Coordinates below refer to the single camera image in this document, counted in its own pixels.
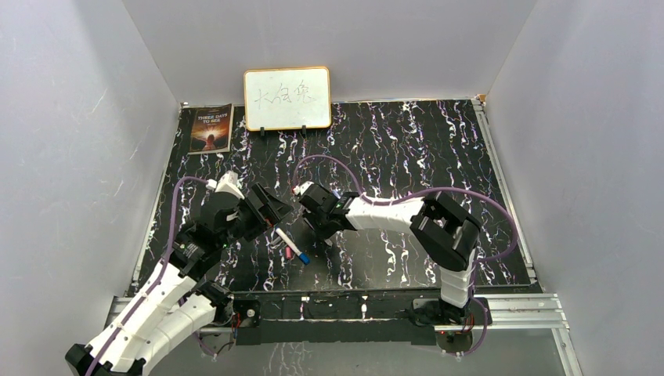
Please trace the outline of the white marker dark blue cap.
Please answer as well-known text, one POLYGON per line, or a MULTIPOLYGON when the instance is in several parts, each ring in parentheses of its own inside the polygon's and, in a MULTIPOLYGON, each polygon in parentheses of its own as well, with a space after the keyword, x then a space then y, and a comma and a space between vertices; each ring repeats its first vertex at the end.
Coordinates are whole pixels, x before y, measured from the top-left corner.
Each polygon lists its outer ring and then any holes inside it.
POLYGON ((288 235, 281 230, 281 228, 275 228, 276 235, 281 238, 281 244, 284 244, 286 247, 290 247, 293 256, 295 256, 297 259, 299 259, 305 266, 307 266, 310 263, 309 257, 303 253, 297 245, 288 237, 288 235))

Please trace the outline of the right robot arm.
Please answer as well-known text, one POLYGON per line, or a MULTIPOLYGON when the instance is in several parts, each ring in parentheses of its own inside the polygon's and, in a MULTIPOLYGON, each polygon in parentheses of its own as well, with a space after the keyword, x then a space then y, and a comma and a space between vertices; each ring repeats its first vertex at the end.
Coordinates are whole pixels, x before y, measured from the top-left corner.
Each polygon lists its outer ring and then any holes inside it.
POLYGON ((338 196, 313 182, 293 189, 305 222, 320 239, 345 230, 408 235, 440 268, 441 292, 430 324, 463 324, 472 313, 471 276, 480 222, 442 192, 389 202, 357 192, 338 196))

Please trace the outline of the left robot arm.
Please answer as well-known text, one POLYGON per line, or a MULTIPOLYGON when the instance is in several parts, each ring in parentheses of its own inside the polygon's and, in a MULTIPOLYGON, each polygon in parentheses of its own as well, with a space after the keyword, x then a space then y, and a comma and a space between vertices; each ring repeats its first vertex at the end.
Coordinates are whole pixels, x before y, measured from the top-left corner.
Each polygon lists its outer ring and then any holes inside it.
POLYGON ((183 340, 234 317, 233 294, 205 276, 222 252, 274 228, 293 208, 255 183, 210 181, 198 216, 169 236, 163 258, 121 313, 65 360, 75 375, 147 375, 183 340))

